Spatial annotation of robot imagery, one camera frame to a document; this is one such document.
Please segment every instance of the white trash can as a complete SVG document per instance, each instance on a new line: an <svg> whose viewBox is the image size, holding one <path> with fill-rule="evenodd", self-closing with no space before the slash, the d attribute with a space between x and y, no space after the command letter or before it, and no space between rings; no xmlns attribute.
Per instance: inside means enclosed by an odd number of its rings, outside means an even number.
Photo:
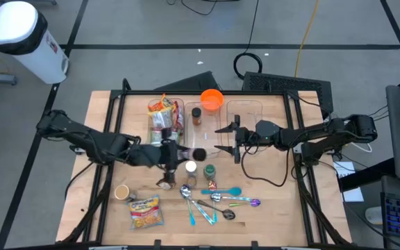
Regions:
<svg viewBox="0 0 400 250"><path fill-rule="evenodd" d="M47 20L31 4L0 7L0 52L13 55L47 84L66 79L69 58L47 30Z"/></svg>

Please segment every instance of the gray floor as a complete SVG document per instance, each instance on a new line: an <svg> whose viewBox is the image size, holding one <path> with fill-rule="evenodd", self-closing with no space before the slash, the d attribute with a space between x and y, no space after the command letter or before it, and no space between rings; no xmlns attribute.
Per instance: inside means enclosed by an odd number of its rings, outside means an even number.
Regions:
<svg viewBox="0 0 400 250"><path fill-rule="evenodd" d="M210 3L186 1L207 11ZM58 6L36 3L49 30L67 44L82 0L58 0ZM213 13L199 16L180 2L165 0L89 0L75 44L244 44L249 38L255 1L218 3ZM389 0L400 27L400 1ZM260 0L254 44L299 44L314 1ZM399 44L379 0L321 0L307 44ZM117 89L126 77L133 89L154 89L211 70L226 90L239 90L242 81L233 72L241 49L73 49L71 67L58 91L54 108L83 122L93 90ZM297 50L252 49L264 72L292 76ZM19 78L15 87L0 85L0 229L22 172L50 86L10 56L1 55ZM255 71L251 60L240 69ZM305 50L299 76L330 81L335 113L372 113L385 105L385 86L400 83L399 50ZM373 153L347 147L344 153L366 165L392 156L387 119L376 123L379 138ZM51 244L63 209L63 192L75 156L64 142L42 141L6 247ZM364 203L350 204L359 214L379 205L380 186L363 187ZM381 238L347 211L353 241L381 247Z"/></svg>

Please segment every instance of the wooden table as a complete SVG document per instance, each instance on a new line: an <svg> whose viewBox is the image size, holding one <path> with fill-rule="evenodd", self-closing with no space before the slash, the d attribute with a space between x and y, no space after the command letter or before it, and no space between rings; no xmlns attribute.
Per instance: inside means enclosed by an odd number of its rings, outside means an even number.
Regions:
<svg viewBox="0 0 400 250"><path fill-rule="evenodd" d="M85 125L99 131L103 130L106 111L108 107L109 91L96 91L92 93ZM299 92L306 101L318 103L315 92ZM185 103L199 101L199 96L183 95L169 96L180 98ZM148 137L147 104L152 99L160 96L128 95L123 114L120 133L139 135L143 143ZM225 96L225 104L231 100L256 100L263 104L263 119L288 127L285 116L285 107L282 96ZM294 127L297 128L294 103L293 110ZM112 116L111 131L115 124L117 105ZM318 107L301 101L301 109L305 126L322 123L321 111ZM226 121L226 105L220 110L222 127L228 125ZM222 135L222 141L227 142L226 135ZM322 161L333 164L330 156L322 156ZM285 175L285 152L268 148L259 152L256 156L247 156L244 160L245 168L251 176L269 178L275 183L280 183ZM289 159L290 167L293 166L292 156ZM78 173L88 164L85 155L77 156L72 175ZM103 244L123 245L152 245L156 239L162 240L163 245L215 245L215 246L249 246L252 240L257 240L260 246L306 246L306 234L303 226L303 215L300 206L297 182L288 174L286 184L283 187L274 187L264 181L253 181L244 176L240 165L233 162L233 158L225 152L221 152L215 158L199 162L199 178L197 188L193 191L194 199L203 199L209 202L209 197L200 194L200 189L207 188L207 181L202 176L203 168L207 164L213 164L217 168L216 180L219 188L242 188L242 196L257 197L262 204L257 208L240 206L233 208L236 218L226 221L218 214L218 222L211 226L193 206L196 226L190 225L189 212L186 201L179 193L179 188L186 179L184 164L179 166L176 172L177 186L170 191L161 190L156 182L162 177L162 172L157 167L130 167L121 163L115 163L115 170L110 191L106 226L103 234ZM339 192L338 181L334 169L325 165L314 167L317 189L323 213L328 217L332 225L339 231L342 237L351 241L347 219L342 205L342 197ZM94 179L95 167L86 171L76 179L69 189L65 202L57 240L62 240L78 224L83 211L88 209L90 192ZM131 218L128 206L124 202L116 200L114 189L120 184L127 184L130 188L138 190L139 198L146 199L155 194L160 195L161 208L165 220L164 226L153 226L139 230L130 230ZM221 201L219 207L225 209L227 201ZM314 239L318 242L315 217L310 210ZM99 214L94 216L94 230L90 239L95 239L94 232L98 224Z"/></svg>

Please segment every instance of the food packet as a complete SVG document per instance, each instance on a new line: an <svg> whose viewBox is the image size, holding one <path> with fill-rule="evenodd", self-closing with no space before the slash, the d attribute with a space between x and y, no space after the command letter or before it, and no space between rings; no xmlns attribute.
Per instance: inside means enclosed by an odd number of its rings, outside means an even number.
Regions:
<svg viewBox="0 0 400 250"><path fill-rule="evenodd" d="M177 101L174 101L174 127L178 129L183 129L183 110L179 106Z"/></svg>
<svg viewBox="0 0 400 250"><path fill-rule="evenodd" d="M174 124L172 121L172 108L163 108L160 111L149 112L154 128L170 128Z"/></svg>
<svg viewBox="0 0 400 250"><path fill-rule="evenodd" d="M161 100L158 103L153 104L152 106L147 106L148 110L151 112L160 111L163 108L168 108L173 106L174 102L166 97L166 94L163 94Z"/></svg>
<svg viewBox="0 0 400 250"><path fill-rule="evenodd" d="M173 128L171 136L168 138L170 140L174 140L179 143L178 139L180 138L180 131L178 129ZM151 144L154 146L160 146L162 137L161 129L152 128L151 129Z"/></svg>
<svg viewBox="0 0 400 250"><path fill-rule="evenodd" d="M149 199L128 203L132 219L131 229L164 225L159 202L160 197L156 195Z"/></svg>

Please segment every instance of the orange bowl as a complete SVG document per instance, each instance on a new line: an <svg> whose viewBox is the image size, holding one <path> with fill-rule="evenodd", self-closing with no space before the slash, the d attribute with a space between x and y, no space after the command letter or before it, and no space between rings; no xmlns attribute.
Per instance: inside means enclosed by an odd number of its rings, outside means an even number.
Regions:
<svg viewBox="0 0 400 250"><path fill-rule="evenodd" d="M200 101L206 110L216 111L223 105L224 97L219 90L209 89L201 93Z"/></svg>

